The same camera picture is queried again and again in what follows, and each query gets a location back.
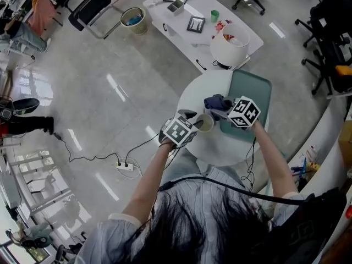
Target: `white lampshade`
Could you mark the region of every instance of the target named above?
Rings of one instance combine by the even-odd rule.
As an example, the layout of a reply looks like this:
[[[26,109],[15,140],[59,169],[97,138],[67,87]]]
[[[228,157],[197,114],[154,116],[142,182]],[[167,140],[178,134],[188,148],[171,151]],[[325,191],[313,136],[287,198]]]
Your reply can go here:
[[[229,42],[224,35],[233,35],[234,38]],[[218,63],[236,67],[246,59],[249,41],[249,34],[241,26],[227,24],[211,41],[210,51]]]

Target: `gray floor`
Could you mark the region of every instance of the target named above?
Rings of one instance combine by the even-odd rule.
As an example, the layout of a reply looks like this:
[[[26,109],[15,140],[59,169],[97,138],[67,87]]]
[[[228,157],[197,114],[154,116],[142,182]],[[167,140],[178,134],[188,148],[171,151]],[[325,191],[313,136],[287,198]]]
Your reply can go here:
[[[143,1],[121,0],[117,6],[128,9],[141,6]],[[235,2],[219,1],[228,8]],[[240,3],[235,11],[264,41],[243,69],[272,83],[268,132],[286,157],[292,156],[305,141],[327,104],[322,91],[316,97],[310,93],[317,72],[300,64],[302,58],[314,59],[312,50],[316,44],[311,42],[304,49],[302,43],[309,33],[294,25],[296,18],[307,20],[310,8],[317,3],[318,0],[264,0],[266,14],[260,16],[249,0]],[[67,20],[67,12],[62,13],[63,28],[54,29],[47,53],[18,71],[13,96],[41,100],[42,106],[33,114],[55,117],[56,131],[67,142],[72,157],[111,152],[124,157],[129,149],[150,139],[153,132],[158,133],[162,123],[174,114],[182,91],[200,72],[151,24],[142,36],[136,37],[119,27],[108,39],[98,41],[86,31],[75,30]],[[117,19],[119,16],[111,11],[97,24],[105,29]],[[270,27],[271,23],[283,32],[284,38]],[[30,59],[24,60],[24,64],[29,62]],[[72,234],[89,232],[110,213],[121,211],[138,182],[117,173],[114,156],[69,164],[63,143],[42,131],[27,134],[23,142],[23,153],[49,150],[75,199],[85,209],[88,217],[80,216],[81,225],[66,224]],[[131,158],[144,171],[156,148],[152,141],[134,151]],[[236,169],[244,173],[245,163]],[[255,155],[254,173],[258,189],[267,179],[260,151]],[[73,211],[68,210],[66,215],[76,218]]]

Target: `hair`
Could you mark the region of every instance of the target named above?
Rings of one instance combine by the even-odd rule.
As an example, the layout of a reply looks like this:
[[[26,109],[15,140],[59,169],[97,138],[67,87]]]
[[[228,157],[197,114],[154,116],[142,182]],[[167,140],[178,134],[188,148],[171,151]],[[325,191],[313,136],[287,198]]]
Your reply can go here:
[[[214,205],[212,214],[218,229],[214,262],[248,262],[261,257],[250,252],[270,231],[268,218],[262,210],[255,212],[242,197],[240,203],[230,200],[225,190],[222,203]],[[171,197],[170,194],[163,193],[155,216],[123,244],[123,253],[115,264],[199,263],[206,237],[204,227],[181,196]],[[146,235],[142,247],[132,255],[133,243],[144,229]]]

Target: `cardboard box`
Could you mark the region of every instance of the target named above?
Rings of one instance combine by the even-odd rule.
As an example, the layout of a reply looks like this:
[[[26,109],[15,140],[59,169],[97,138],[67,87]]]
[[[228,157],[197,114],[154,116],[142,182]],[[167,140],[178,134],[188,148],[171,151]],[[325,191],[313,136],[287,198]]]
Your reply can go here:
[[[352,120],[345,121],[339,137],[339,145],[346,166],[352,167]]]

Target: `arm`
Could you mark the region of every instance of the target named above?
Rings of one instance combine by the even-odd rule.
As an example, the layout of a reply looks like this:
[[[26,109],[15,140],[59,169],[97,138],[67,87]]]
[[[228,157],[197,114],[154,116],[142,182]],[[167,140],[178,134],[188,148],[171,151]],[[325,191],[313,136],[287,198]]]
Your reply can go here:
[[[289,192],[298,192],[290,169],[280,151],[276,148],[263,126],[257,120],[252,126],[268,168],[274,196],[283,197]]]
[[[16,15],[8,24],[6,24],[4,28],[5,32],[7,32],[11,28],[11,26],[13,26],[18,17],[19,15]]]
[[[165,144],[159,147],[144,176],[139,181],[130,202],[122,213],[137,218],[142,224],[147,222],[171,148],[172,144]]]

